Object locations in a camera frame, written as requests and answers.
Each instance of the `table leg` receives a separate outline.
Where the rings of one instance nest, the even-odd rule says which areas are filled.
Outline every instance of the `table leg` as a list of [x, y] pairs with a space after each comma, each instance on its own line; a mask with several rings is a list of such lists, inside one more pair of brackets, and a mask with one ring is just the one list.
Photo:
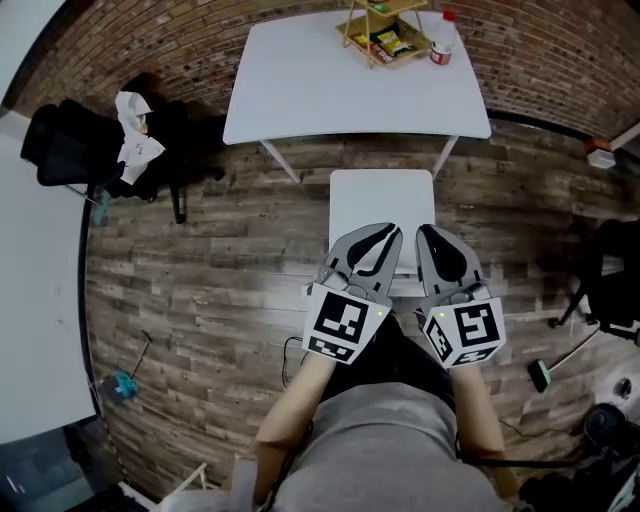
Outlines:
[[458, 141], [457, 135], [450, 135], [449, 138], [447, 139], [447, 143], [444, 145], [444, 148], [442, 148], [442, 152], [438, 157], [438, 161], [436, 162], [436, 165], [433, 167], [433, 171], [431, 172], [431, 174], [433, 174], [434, 180], [436, 179], [438, 172], [440, 172], [440, 168], [449, 157], [449, 153], [451, 153], [451, 150], [453, 149], [453, 146], [456, 145], [457, 141]]
[[271, 144], [271, 141], [261, 140], [260, 143], [265, 147], [265, 149], [269, 153], [271, 153], [271, 156], [278, 161], [278, 163], [287, 172], [287, 174], [291, 176], [291, 179], [293, 180], [294, 183], [300, 183], [302, 181], [300, 177], [296, 174], [296, 171], [294, 171], [291, 168], [291, 166], [287, 163], [287, 161], [284, 159], [284, 157], [282, 156], [282, 153], [280, 153], [280, 151], [278, 151], [275, 148], [275, 146]]

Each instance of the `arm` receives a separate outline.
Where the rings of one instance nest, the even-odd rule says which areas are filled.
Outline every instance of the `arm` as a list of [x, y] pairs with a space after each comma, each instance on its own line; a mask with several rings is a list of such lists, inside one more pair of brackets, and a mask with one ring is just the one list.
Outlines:
[[[471, 364], [451, 369], [460, 450], [473, 457], [505, 459], [504, 439], [480, 367]], [[502, 498], [518, 495], [520, 482], [510, 468], [490, 468]]]
[[[267, 499], [287, 454], [304, 437], [335, 365], [335, 361], [309, 353], [289, 387], [262, 422], [249, 449], [258, 460], [254, 493], [257, 504]], [[228, 489], [230, 483], [225, 482], [222, 488]]]

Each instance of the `white wall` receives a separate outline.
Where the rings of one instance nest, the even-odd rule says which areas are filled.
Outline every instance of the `white wall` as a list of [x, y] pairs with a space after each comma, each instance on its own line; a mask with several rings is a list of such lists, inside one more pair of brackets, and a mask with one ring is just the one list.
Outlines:
[[28, 123], [0, 117], [0, 443], [94, 414], [78, 323], [83, 201], [38, 184], [20, 158]]
[[64, 0], [0, 0], [0, 102], [22, 59]]

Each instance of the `black pants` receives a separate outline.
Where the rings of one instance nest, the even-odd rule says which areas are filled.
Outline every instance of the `black pants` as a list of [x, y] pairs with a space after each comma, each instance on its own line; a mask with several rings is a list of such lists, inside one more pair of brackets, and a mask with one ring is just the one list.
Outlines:
[[389, 315], [376, 337], [351, 364], [337, 363], [321, 402], [362, 384], [402, 382], [442, 399], [455, 413], [449, 373], [407, 338]]

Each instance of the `wooden floor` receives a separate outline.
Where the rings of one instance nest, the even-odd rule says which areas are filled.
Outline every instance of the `wooden floor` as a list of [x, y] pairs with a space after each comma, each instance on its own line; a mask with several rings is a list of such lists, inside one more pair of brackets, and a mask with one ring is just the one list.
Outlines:
[[[438, 225], [478, 253], [503, 297], [508, 343], [484, 368], [514, 458], [558, 459], [579, 438], [567, 434], [594, 401], [613, 400], [627, 376], [634, 393], [617, 400], [635, 414], [640, 352], [601, 335], [553, 375], [539, 395], [526, 365], [552, 362], [592, 329], [580, 316], [551, 330], [567, 304], [566, 275], [544, 273], [538, 257], [579, 253], [568, 231], [578, 217], [595, 227], [638, 217], [639, 181], [591, 169], [581, 144], [533, 128], [494, 123], [490, 141], [460, 140], [435, 183]], [[136, 380], [138, 396], [105, 404], [124, 468], [151, 496], [171, 491], [200, 463], [219, 483], [282, 390], [283, 343], [302, 333], [301, 286], [327, 251], [329, 175], [339, 168], [430, 168], [443, 144], [424, 136], [348, 136], [278, 144], [302, 170], [288, 181], [258, 145], [225, 150], [220, 182], [188, 188], [189, 220], [175, 225], [167, 194], [154, 204], [113, 200], [90, 230], [87, 316], [100, 378], [131, 370], [153, 338]], [[397, 304], [420, 338], [409, 300]], [[289, 375], [301, 349], [288, 350]]]

